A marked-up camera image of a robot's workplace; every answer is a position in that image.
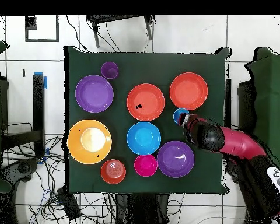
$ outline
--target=purple plate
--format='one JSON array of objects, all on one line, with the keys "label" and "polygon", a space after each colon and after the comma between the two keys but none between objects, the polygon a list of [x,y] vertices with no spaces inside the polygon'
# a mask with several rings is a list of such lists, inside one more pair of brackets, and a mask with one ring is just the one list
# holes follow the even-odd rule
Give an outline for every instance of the purple plate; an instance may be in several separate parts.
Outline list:
[{"label": "purple plate", "polygon": [[98,75],[82,78],[76,87],[76,101],[90,113],[100,113],[107,109],[114,97],[113,88],[107,79]]},{"label": "purple plate", "polygon": [[183,142],[171,141],[164,144],[157,153],[157,165],[163,174],[180,178],[188,174],[194,165],[194,154]]}]

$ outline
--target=white floor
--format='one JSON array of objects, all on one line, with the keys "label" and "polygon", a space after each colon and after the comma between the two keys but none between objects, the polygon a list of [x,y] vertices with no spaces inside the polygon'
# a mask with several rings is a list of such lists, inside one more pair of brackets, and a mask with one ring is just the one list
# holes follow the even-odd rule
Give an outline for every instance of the white floor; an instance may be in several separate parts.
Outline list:
[{"label": "white floor", "polygon": [[[86,16],[69,16],[75,26],[80,42],[89,51],[113,51],[101,38],[97,49],[92,31],[86,23]],[[63,46],[82,46],[76,39],[74,29],[68,24],[66,16],[59,16],[59,42],[25,42],[25,17],[0,16],[0,39],[10,47],[0,55],[0,71],[9,81],[8,118],[9,124],[33,123],[33,84],[35,72],[47,76],[45,89],[45,138],[62,136],[64,133],[64,54]],[[214,53],[220,47],[230,47],[230,78],[232,79],[232,124],[237,125],[237,86],[239,82],[250,79],[244,64],[250,62],[254,50],[259,46],[269,46],[280,53],[279,15],[156,15],[153,50],[157,53]],[[37,16],[37,30],[29,31],[31,39],[54,39],[55,17]],[[108,30],[121,51],[144,51],[147,44],[144,18],[138,17],[108,23]],[[99,33],[113,47],[106,25],[101,24]],[[146,48],[152,52],[152,41]],[[28,125],[9,128],[9,132],[29,130]],[[54,153],[62,154],[59,146]],[[64,169],[60,163],[57,167]],[[38,165],[37,172],[47,186],[47,171]],[[64,172],[54,172],[57,188],[64,184]],[[242,224],[245,207],[238,185],[226,175],[226,185],[230,193],[226,195],[186,195],[179,213],[170,216],[171,224]],[[103,198],[102,194],[85,194],[92,202]],[[77,195],[81,208],[88,202],[84,195]],[[20,224],[28,224],[32,213],[28,205],[37,209],[43,197],[40,179],[33,175],[28,183],[21,183],[16,197],[17,216]],[[172,194],[170,199],[181,202],[182,194]],[[176,202],[171,202],[169,213],[178,211]],[[102,214],[101,206],[87,207],[85,215]],[[83,224],[93,224],[86,219]]]}]

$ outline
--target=yellow plate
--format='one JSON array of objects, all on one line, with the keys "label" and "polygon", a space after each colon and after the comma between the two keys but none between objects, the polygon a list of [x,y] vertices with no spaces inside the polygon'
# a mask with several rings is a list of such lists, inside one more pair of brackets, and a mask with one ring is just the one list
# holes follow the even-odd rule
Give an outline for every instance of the yellow plate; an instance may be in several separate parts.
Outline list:
[{"label": "yellow plate", "polygon": [[109,130],[96,120],[82,120],[69,130],[68,150],[75,160],[83,164],[91,165],[105,159],[111,144]]}]

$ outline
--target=pink bowl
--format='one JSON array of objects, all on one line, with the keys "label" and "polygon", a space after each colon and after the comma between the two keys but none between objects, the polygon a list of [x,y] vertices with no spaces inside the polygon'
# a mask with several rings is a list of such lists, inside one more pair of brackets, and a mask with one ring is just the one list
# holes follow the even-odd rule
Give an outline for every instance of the pink bowl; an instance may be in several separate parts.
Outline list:
[{"label": "pink bowl", "polygon": [[158,169],[158,164],[152,155],[140,155],[136,158],[134,167],[140,176],[150,177]]}]

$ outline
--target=purple cup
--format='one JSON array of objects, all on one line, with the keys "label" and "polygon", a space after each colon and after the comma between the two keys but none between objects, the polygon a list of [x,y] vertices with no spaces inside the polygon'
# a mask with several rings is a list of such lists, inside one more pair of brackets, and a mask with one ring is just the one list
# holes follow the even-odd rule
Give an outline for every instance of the purple cup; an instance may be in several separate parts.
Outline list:
[{"label": "purple cup", "polygon": [[118,66],[114,62],[105,62],[101,67],[101,74],[107,79],[115,79],[118,76]]},{"label": "purple cup", "polygon": [[168,177],[180,178],[187,175],[194,165],[194,154],[183,142],[171,141],[164,144],[157,153],[157,165]]}]

